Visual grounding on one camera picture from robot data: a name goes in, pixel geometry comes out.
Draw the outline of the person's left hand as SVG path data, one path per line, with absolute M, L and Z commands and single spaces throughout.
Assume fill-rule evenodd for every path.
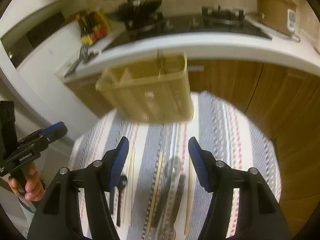
M 40 175 L 37 171 L 36 165 L 34 163 L 29 163 L 28 166 L 23 168 L 23 170 L 27 181 L 25 185 L 26 194 L 24 198 L 28 201 L 39 202 L 43 198 L 45 190 L 40 181 Z M 16 196 L 22 196 L 18 190 L 19 183 L 15 178 L 10 176 L 8 178 L 8 184 Z

